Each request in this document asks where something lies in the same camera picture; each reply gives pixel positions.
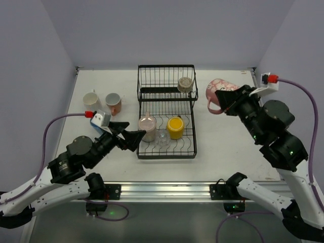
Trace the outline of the iridescent pink mug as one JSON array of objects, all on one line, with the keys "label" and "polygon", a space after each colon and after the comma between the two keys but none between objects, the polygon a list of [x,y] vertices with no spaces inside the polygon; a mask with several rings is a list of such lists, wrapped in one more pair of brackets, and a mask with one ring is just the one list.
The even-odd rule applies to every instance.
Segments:
[{"label": "iridescent pink mug", "polygon": [[156,134],[156,119],[149,112],[146,112],[138,121],[138,129],[146,131],[142,138],[144,142],[153,142]]}]

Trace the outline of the salmon floral mug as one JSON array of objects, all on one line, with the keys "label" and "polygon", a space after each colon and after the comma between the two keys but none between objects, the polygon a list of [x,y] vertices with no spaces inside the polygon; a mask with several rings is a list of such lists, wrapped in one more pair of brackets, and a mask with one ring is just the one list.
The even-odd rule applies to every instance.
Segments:
[{"label": "salmon floral mug", "polygon": [[122,109],[122,100],[119,94],[110,93],[105,98],[106,105],[110,109],[111,115],[116,116],[121,112]]}]

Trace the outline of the clear glass cup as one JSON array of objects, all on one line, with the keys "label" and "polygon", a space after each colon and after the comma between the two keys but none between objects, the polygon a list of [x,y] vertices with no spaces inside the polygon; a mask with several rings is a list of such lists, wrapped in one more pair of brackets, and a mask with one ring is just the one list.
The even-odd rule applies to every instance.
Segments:
[{"label": "clear glass cup", "polygon": [[155,138],[156,144],[160,148],[167,148],[169,147],[171,143],[171,137],[170,133],[166,129],[161,129],[156,132],[156,138]]}]

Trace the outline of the white ceramic mug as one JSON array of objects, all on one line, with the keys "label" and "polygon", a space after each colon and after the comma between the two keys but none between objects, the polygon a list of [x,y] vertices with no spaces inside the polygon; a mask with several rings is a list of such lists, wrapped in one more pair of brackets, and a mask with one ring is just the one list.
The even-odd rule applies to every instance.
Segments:
[{"label": "white ceramic mug", "polygon": [[84,94],[83,104],[86,111],[98,111],[102,108],[100,98],[94,89]]}]

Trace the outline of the beige speckled cup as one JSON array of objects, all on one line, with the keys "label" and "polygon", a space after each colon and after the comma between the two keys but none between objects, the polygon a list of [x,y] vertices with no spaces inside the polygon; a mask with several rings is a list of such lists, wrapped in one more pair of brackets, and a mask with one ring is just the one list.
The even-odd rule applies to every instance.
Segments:
[{"label": "beige speckled cup", "polygon": [[193,81],[189,77],[182,77],[178,80],[177,89],[181,93],[189,93],[192,91]]}]

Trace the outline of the blue tumbler cup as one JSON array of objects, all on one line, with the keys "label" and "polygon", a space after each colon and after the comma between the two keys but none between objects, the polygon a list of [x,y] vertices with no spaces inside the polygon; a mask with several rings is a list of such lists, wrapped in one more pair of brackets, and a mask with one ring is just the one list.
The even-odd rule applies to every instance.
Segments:
[{"label": "blue tumbler cup", "polygon": [[92,122],[93,119],[90,119],[90,125],[92,126],[92,128],[99,134],[99,135],[102,135],[104,130],[102,130],[99,126],[95,125],[93,122]]}]

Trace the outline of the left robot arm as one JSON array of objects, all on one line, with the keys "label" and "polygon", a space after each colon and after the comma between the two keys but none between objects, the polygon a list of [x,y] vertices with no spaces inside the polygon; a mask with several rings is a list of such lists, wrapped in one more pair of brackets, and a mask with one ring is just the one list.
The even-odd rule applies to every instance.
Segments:
[{"label": "left robot arm", "polygon": [[111,122],[109,132],[92,140],[79,136],[51,161],[40,176],[1,195],[1,227],[18,228],[52,206],[74,199],[104,196],[106,187],[98,173],[86,174],[115,147],[134,152],[145,130],[127,131],[128,122]]}]

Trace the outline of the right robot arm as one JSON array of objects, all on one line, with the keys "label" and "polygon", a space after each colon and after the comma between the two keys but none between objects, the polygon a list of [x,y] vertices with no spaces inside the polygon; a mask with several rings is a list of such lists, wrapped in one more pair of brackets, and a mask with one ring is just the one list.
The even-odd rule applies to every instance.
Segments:
[{"label": "right robot arm", "polygon": [[254,89],[244,85],[234,91],[215,92],[221,109],[228,116],[238,116],[263,157],[282,176],[293,198],[276,194],[235,173],[223,185],[229,197],[251,199],[280,218],[295,237],[323,242],[323,210],[313,195],[310,157],[302,141],[287,131],[295,117],[285,103],[269,100],[263,106]]}]

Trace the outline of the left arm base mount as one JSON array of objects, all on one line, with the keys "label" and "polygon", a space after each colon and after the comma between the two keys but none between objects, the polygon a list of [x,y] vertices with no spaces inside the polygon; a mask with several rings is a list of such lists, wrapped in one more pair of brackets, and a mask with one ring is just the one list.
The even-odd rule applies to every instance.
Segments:
[{"label": "left arm base mount", "polygon": [[[95,192],[91,192],[90,195],[86,197],[86,199],[91,201],[119,200],[121,194],[121,187],[122,186],[120,184],[105,184],[104,189],[99,189]],[[95,214],[96,216],[100,216],[106,211],[107,208],[108,205],[106,204],[99,205],[91,202],[86,202],[86,212],[89,214]]]}]

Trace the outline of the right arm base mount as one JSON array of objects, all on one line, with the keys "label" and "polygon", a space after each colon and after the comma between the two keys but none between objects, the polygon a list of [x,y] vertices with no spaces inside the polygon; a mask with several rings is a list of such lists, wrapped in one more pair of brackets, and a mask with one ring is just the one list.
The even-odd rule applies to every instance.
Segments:
[{"label": "right arm base mount", "polygon": [[228,214],[243,213],[246,211],[246,198],[238,194],[235,187],[224,179],[209,185],[211,200],[223,201],[223,208]]}]

